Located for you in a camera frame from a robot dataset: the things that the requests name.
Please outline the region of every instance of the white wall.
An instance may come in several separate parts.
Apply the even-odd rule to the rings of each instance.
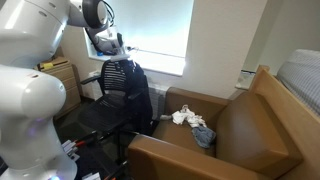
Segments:
[[[320,50],[319,9],[319,0],[268,0],[243,69],[276,74],[294,50]]]
[[[183,76],[145,71],[149,83],[232,98],[266,1],[195,0]],[[88,59],[80,28],[68,27],[61,45],[80,79],[101,68],[102,62]],[[90,85],[83,95],[93,97]]]

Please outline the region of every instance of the crumpled fabric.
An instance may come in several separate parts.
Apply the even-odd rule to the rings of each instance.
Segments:
[[[192,128],[192,134],[197,144],[203,148],[209,148],[216,137],[216,133],[214,131],[203,126]]]
[[[194,112],[190,111],[188,105],[183,105],[180,111],[173,113],[172,118],[173,122],[178,125],[181,125],[186,120],[192,128],[199,127],[200,125],[207,127],[202,116],[195,115]]]

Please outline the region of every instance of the chair armrest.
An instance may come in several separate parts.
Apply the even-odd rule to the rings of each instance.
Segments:
[[[188,104],[191,111],[201,115],[207,125],[215,130],[216,121],[229,102],[227,99],[170,87],[166,92],[165,114],[171,115]]]
[[[137,180],[270,180],[254,171],[175,146],[137,135],[128,149],[129,170]]]
[[[88,84],[89,82],[93,82],[93,81],[98,80],[100,77],[101,77],[101,75],[90,77],[88,79],[81,81],[80,84],[82,84],[82,85]]]

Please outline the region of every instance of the wooden cabinet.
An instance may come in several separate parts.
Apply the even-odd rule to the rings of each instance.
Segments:
[[[59,119],[61,116],[67,114],[80,105],[81,100],[79,90],[72,65],[68,59],[58,57],[51,61],[45,61],[39,64],[37,69],[60,79],[66,89],[66,101],[60,112],[55,115],[54,119]]]

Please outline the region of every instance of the black mesh chair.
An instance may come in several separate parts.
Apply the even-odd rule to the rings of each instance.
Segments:
[[[79,121],[102,132],[101,139],[115,134],[120,159],[122,130],[146,135],[151,133],[152,106],[147,78],[139,64],[120,60],[105,61],[100,76],[81,84],[95,80],[98,80],[103,96],[80,112]]]

